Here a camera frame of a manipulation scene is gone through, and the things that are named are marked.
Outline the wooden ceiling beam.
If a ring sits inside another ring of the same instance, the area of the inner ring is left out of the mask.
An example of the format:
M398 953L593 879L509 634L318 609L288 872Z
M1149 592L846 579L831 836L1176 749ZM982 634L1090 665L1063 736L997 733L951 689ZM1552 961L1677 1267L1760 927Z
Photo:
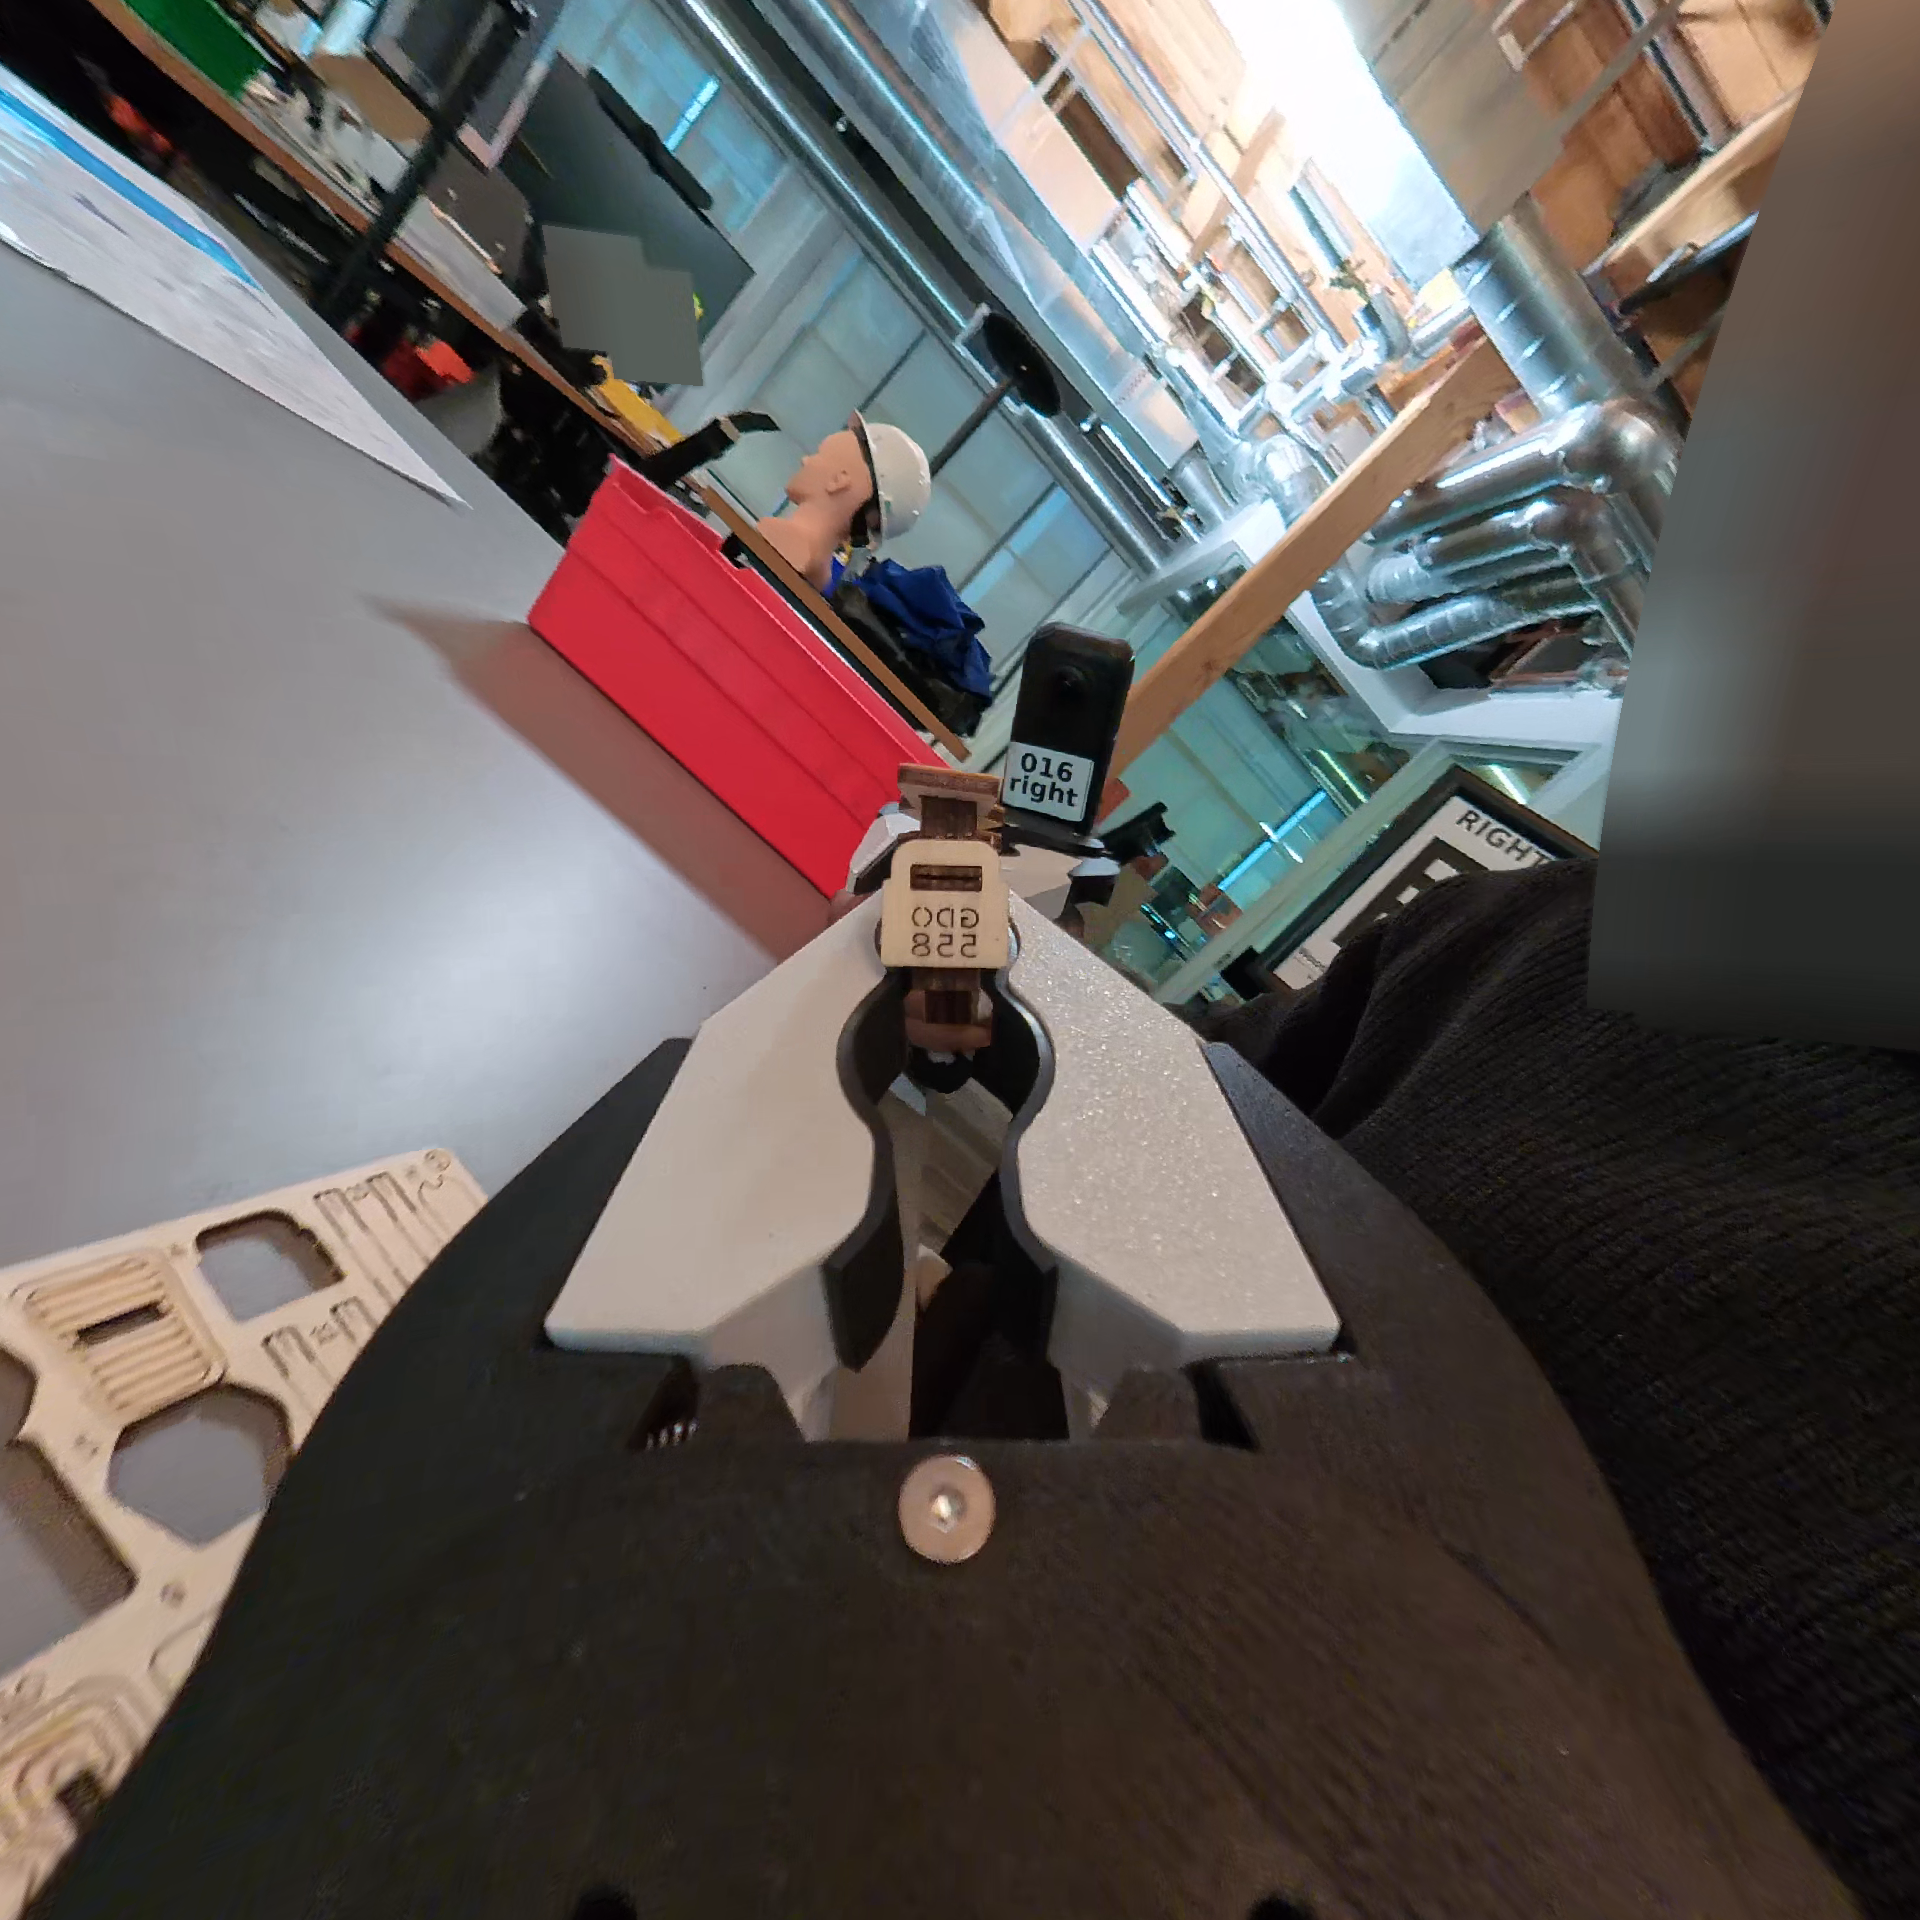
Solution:
M1121 712L1110 776L1125 776L1516 389L1517 379L1498 351L1481 333L1472 338L1277 545L1144 671Z

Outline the mannequin head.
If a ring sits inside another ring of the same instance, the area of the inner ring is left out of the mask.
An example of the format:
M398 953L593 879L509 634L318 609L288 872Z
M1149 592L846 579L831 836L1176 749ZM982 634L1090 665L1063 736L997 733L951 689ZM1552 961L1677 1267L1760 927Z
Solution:
M831 595L837 563L879 532L873 463L854 416L800 463L783 511L759 517L754 532L807 588Z

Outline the blue jacket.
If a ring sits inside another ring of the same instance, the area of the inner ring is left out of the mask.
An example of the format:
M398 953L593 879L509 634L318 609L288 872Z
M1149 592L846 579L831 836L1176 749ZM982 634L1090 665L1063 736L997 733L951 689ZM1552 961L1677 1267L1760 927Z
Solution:
M981 637L982 617L953 589L943 568L837 563L828 604L925 709L970 738L992 704L992 657Z

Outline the black monitor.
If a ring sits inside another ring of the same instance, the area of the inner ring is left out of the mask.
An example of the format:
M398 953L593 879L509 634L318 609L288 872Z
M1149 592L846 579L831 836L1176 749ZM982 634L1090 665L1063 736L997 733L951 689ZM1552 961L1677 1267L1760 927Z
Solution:
M697 389L752 268L701 187L596 74L553 61L503 175L533 215L538 298L560 345L637 386Z

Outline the black framed sign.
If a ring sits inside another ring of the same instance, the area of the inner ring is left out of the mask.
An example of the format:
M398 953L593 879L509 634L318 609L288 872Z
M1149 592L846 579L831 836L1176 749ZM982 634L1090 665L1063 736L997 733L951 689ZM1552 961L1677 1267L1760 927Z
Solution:
M1525 874L1592 852L1525 801L1472 768L1454 765L1430 780L1313 900L1263 936L1253 955L1265 981L1298 993L1366 929L1446 880Z

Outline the blue and white printed sheet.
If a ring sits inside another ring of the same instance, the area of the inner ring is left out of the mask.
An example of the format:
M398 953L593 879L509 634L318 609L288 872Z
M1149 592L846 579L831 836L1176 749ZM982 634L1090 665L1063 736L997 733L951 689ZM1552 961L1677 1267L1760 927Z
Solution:
M460 504L221 231L10 72L2 74L2 240L373 465Z

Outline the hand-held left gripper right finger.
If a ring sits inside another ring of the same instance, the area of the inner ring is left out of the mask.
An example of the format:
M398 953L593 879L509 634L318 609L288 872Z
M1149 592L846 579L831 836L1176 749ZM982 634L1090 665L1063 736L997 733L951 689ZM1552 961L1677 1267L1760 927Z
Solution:
M1332 1354L1338 1317L1192 1031L1014 899L981 1080L1069 1435L1132 1371Z

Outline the small laser-cut wooden piece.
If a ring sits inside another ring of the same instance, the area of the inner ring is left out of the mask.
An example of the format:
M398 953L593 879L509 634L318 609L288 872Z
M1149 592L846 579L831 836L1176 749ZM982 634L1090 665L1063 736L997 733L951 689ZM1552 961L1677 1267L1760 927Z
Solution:
M902 1036L957 1087L992 1045L989 987L1014 955L1001 872L1002 809L989 776L943 764L897 768L896 832L879 880L878 955L905 978Z

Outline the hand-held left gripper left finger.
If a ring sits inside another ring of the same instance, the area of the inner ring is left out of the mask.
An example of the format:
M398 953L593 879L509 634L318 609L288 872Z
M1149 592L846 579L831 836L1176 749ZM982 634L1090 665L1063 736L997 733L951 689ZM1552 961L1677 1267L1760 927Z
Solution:
M846 1040L889 985L861 906L708 1018L551 1303L564 1354L767 1375L800 1434L896 1321L905 1243L879 1101L897 1075Z

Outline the white hard hat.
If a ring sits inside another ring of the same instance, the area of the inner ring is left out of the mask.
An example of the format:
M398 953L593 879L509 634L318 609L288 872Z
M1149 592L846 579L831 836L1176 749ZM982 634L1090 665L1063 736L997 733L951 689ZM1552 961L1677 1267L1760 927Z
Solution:
M860 412L848 419L848 432L869 475L869 496L850 521L850 543L879 548L918 525L929 504L927 456L901 428L870 423Z

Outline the single wooden puzzle sheet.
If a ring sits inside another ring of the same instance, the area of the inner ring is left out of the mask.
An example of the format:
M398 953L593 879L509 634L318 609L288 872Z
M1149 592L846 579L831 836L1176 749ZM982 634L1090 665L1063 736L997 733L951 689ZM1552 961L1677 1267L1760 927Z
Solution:
M485 1204L440 1147L4 1265L2 1914L22 1915L198 1659L247 1514L162 1521L132 1442L238 1407L268 1483Z

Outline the black disc lamp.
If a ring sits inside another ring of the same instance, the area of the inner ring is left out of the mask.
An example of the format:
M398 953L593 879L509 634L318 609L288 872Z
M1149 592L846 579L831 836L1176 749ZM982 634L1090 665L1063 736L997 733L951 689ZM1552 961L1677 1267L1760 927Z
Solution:
M1054 421L1063 412L1063 393L1044 352L1014 320L997 308L984 308L977 315L970 338L982 351L994 383L970 415L949 434L940 453L929 457L929 475L941 475L953 457L974 439L977 428L1008 400L1037 421Z

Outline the grey desk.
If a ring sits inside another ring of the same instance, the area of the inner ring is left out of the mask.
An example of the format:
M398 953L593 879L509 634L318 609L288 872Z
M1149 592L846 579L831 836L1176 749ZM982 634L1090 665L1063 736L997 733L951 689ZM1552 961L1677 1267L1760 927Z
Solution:
M825 896L525 627L560 560L4 253L4 1263L440 1146L490 1193Z

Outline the red plastic bin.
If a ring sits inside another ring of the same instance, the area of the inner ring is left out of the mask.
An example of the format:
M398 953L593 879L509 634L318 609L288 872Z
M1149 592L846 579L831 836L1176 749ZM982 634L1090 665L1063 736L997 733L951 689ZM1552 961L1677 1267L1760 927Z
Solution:
M533 634L821 895L929 746L722 538L612 463Z

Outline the metal ventilation ducts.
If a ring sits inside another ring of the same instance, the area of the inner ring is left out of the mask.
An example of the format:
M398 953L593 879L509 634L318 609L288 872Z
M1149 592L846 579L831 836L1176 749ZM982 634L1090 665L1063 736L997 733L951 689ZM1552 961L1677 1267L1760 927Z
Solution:
M1398 496L1312 589L1357 667L1425 667L1542 629L1618 689L1681 453L1649 365L1521 196L1450 269L1537 421Z

